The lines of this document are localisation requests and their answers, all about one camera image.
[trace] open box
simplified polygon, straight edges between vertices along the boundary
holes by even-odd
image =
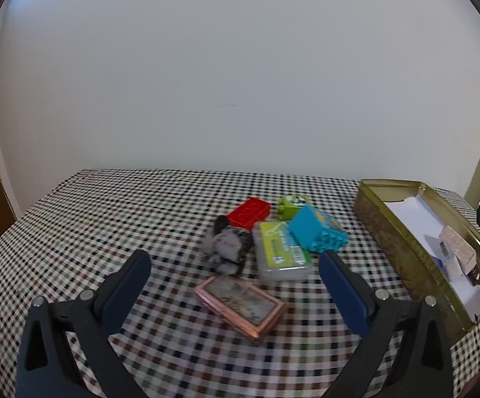
[[[402,203],[415,211],[404,211]],[[428,215],[428,229],[443,223],[453,228],[476,251],[480,268],[480,232],[435,190],[423,182],[398,180],[362,180],[356,196],[354,210],[358,218],[384,250],[413,299],[433,295],[444,318],[450,342],[454,344],[480,321],[479,314],[465,306],[445,275],[429,254],[434,238],[423,239],[414,228],[417,216]],[[466,295],[457,287],[466,303]]]

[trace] green label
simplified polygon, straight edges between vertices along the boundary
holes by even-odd
[[[271,268],[311,265],[310,253],[295,241],[284,221],[260,223],[267,264]]]

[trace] table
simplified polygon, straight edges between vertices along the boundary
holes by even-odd
[[[84,170],[32,206],[0,238],[0,390],[14,396],[16,357],[28,307],[96,289],[141,248],[152,273],[119,334],[110,342],[148,396],[319,397],[359,342],[346,328],[318,273],[302,283],[263,286],[289,304],[260,344],[202,307],[193,288],[211,275],[199,251],[212,219],[249,196],[271,202],[308,195],[350,235],[343,260],[374,288],[408,294],[352,211],[356,181],[277,174],[180,170]],[[474,210],[439,190],[475,224]],[[242,276],[257,282],[254,255]],[[72,350],[92,392],[101,389],[76,337]],[[389,346],[368,394],[381,387],[400,336]],[[480,369],[480,324],[451,348],[456,396]]]

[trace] green toy block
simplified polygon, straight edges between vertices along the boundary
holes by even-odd
[[[285,195],[279,199],[279,209],[277,214],[279,220],[289,221],[305,205],[311,205],[308,196],[304,195]]]

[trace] metal screw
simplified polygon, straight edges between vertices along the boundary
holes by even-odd
[[[374,295],[380,300],[385,301],[389,298],[389,292],[385,289],[378,289],[374,292]]]
[[[430,305],[430,307],[434,307],[435,305],[437,305],[437,299],[435,299],[435,296],[428,295],[424,298],[424,300],[428,305]]]
[[[43,302],[44,302],[44,298],[42,296],[37,296],[33,302],[32,302],[32,305],[34,307],[40,307],[41,305],[43,305]]]
[[[95,293],[91,289],[84,290],[80,293],[80,299],[82,301],[89,301],[95,296]]]

